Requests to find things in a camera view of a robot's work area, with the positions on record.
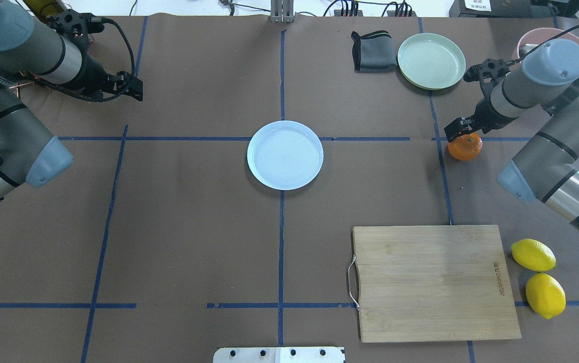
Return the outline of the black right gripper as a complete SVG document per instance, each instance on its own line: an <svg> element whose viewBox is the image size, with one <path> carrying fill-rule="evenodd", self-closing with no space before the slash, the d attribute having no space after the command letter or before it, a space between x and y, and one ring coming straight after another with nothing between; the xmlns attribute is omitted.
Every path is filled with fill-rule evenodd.
<svg viewBox="0 0 579 363"><path fill-rule="evenodd" d="M514 117L506 116L496 110L490 99L496 86L501 85L509 72L508 63L501 59L486 59L481 64L472 65L465 71L464 81L478 81L483 98L477 103L473 115L458 117L444 127L448 142L454 142L459 137L480 130L483 133L499 130L515 120Z"/></svg>

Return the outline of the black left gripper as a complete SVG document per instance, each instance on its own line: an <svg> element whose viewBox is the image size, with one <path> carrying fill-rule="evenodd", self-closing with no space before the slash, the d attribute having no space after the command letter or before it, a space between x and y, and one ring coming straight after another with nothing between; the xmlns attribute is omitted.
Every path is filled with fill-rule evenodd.
<svg viewBox="0 0 579 363"><path fill-rule="evenodd" d="M129 96L143 101L143 81L134 75L134 52L121 26L110 18L91 13L78 13L68 9L57 16L48 17L48 26L63 40L68 40L81 55L82 63L77 75L55 90L86 101L111 101L120 96ZM114 26L121 35L130 55L130 71L112 75L105 71L100 62L89 55L88 36L100 34L105 25Z"/></svg>

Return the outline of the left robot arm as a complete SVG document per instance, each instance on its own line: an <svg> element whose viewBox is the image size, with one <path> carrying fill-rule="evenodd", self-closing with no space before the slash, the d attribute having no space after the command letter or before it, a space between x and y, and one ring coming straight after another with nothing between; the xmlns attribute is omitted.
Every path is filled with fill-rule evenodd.
<svg viewBox="0 0 579 363"><path fill-rule="evenodd" d="M59 1L0 1L0 202L24 183L40 188L73 156L12 87L24 81L88 102L143 99L132 49L131 70L110 74L88 53L89 36L116 21L67 9Z"/></svg>

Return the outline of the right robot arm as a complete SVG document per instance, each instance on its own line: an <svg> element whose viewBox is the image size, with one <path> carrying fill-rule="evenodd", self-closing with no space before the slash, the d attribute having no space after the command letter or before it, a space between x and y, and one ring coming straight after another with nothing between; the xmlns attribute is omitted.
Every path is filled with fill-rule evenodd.
<svg viewBox="0 0 579 363"><path fill-rule="evenodd" d="M579 44L550 39L526 53L520 66L486 59L469 68L467 82L478 81L483 98L473 115L444 128L448 142L508 126L534 106L550 115L545 126L497 177L509 193L529 204L547 205L579 230Z"/></svg>

